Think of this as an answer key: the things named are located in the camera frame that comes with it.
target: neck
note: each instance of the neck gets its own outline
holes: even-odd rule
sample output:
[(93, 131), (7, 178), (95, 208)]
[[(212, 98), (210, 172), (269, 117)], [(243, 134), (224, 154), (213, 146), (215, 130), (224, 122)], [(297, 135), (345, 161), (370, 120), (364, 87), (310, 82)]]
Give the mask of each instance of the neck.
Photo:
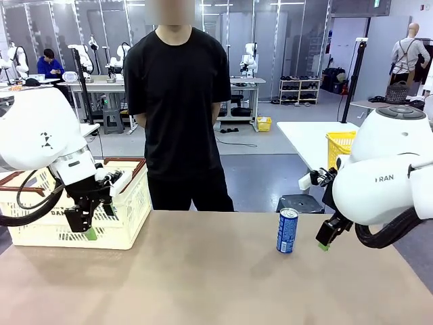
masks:
[(160, 25), (155, 32), (166, 44), (182, 45), (188, 42), (191, 31), (191, 25)]

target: white shirt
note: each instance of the white shirt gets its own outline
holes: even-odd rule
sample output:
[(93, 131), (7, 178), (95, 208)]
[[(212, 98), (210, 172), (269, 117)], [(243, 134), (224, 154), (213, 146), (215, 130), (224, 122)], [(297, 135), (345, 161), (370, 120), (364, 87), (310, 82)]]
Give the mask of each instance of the white shirt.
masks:
[[(427, 52), (422, 41), (415, 40), (412, 45), (410, 45), (413, 40), (414, 39), (407, 37), (395, 43), (394, 49), (392, 49), (392, 63), (395, 63), (396, 65), (392, 73), (402, 74), (414, 71), (415, 65), (418, 62), (418, 54), (423, 56), (426, 63), (430, 61), (430, 54)], [(407, 52), (407, 56), (405, 57), (403, 57), (403, 50)]]

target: man in blue hoodie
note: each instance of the man in blue hoodie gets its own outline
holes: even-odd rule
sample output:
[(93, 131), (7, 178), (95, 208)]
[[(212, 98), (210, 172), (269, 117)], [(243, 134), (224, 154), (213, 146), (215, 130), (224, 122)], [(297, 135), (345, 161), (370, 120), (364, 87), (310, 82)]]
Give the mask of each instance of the man in blue hoodie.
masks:
[(66, 99), (70, 102), (69, 91), (66, 86), (59, 86), (58, 83), (63, 82), (62, 76), (65, 73), (62, 65), (54, 58), (52, 49), (44, 49), (43, 56), (38, 61), (38, 73), (44, 74), (46, 79), (61, 79), (54, 82), (55, 88), (59, 89)]

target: plastic crate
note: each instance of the plastic crate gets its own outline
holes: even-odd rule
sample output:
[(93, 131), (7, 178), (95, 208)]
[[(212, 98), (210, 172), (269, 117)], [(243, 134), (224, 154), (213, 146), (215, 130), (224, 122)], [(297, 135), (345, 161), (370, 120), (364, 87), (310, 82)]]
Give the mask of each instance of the plastic crate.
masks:
[(341, 154), (350, 154), (352, 143), (357, 133), (330, 132), (326, 134), (327, 141), (327, 167), (337, 169), (337, 157)]
[[(92, 228), (96, 240), (85, 234), (70, 231), (64, 209), (74, 205), (66, 191), (53, 210), (34, 223), (22, 227), (9, 227), (14, 245), (58, 246), (81, 248), (130, 249), (151, 210), (147, 186), (147, 167), (140, 158), (108, 158), (104, 168), (115, 171), (133, 171), (132, 181), (113, 198), (114, 216), (105, 213), (101, 205), (94, 212)], [(31, 211), (21, 209), (16, 203), (17, 190), (30, 172), (13, 173), (0, 180), (0, 209), (4, 215), (21, 217)], [(26, 184), (21, 201), (27, 206), (35, 205), (54, 188), (55, 181), (49, 171), (40, 169)]]
[(257, 127), (260, 132), (269, 132), (271, 130), (272, 119), (270, 117), (258, 117)]

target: black t-shirt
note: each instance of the black t-shirt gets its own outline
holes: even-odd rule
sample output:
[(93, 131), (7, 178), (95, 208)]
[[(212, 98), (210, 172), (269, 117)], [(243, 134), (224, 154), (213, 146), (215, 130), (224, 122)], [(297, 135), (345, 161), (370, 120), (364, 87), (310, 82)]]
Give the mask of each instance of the black t-shirt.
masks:
[(146, 113), (148, 174), (159, 179), (200, 177), (221, 168), (212, 103), (230, 100), (227, 55), (192, 28), (182, 45), (151, 32), (129, 50), (124, 83), (130, 115)]

